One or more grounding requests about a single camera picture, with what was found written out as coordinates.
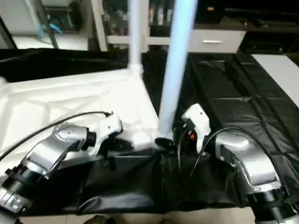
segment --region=drawer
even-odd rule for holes
[[[241,30],[192,30],[189,52],[235,53],[245,36]]]

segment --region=black cloth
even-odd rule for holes
[[[0,70],[8,81],[15,82],[123,68],[126,55],[6,50],[0,54]],[[161,51],[142,56],[143,79],[156,112],[166,56]],[[208,114],[213,131],[239,126],[252,132],[273,155],[291,192],[299,192],[299,110],[253,57],[190,54],[174,123],[176,130],[183,124],[182,113],[197,102]],[[247,199],[239,192],[234,171],[213,155],[203,156],[192,179],[184,182],[196,159],[193,150],[183,149],[182,175],[178,173],[173,151],[153,149],[116,156],[111,159],[110,167],[96,161],[59,170],[44,184],[43,194],[28,215],[165,213],[246,206]]]

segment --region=robotic arm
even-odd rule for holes
[[[8,178],[0,186],[0,223],[14,224],[27,212],[36,197],[39,183],[51,178],[68,152],[87,150],[120,132],[121,121],[113,114],[100,122],[98,135],[86,127],[69,123],[56,126],[52,134],[37,143],[17,167],[6,171]]]
[[[209,135],[209,120],[199,104],[182,116],[197,134],[197,152]],[[238,187],[247,195],[256,223],[298,224],[299,215],[288,203],[281,203],[284,190],[272,161],[261,146],[241,131],[224,131],[215,136],[215,156],[235,169]]]

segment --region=floor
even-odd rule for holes
[[[26,217],[24,224],[83,224],[94,215],[85,216],[53,216]],[[162,215],[156,214],[115,214],[112,216],[117,224],[157,224],[162,221]],[[254,215],[250,208],[207,209],[192,212],[170,212],[164,219],[171,219],[174,224],[253,224]]]
[[[56,41],[60,49],[67,50],[87,50],[88,38],[85,32],[79,34],[55,34]],[[38,39],[36,35],[14,35],[13,40],[18,49],[28,48],[53,48],[50,38],[45,35]]]

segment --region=black cylindrical joint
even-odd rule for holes
[[[284,197],[282,189],[251,194],[247,197],[257,221],[282,220],[296,214],[291,205],[281,203]]]
[[[31,171],[22,164],[12,170],[8,169],[6,174],[8,178],[2,184],[4,188],[26,199],[34,199],[38,183],[43,179],[42,175]]]
[[[87,150],[88,147],[90,146],[95,146],[97,140],[97,134],[96,132],[90,132],[87,130],[87,136],[86,136],[86,141],[84,145],[82,146],[82,150]]]

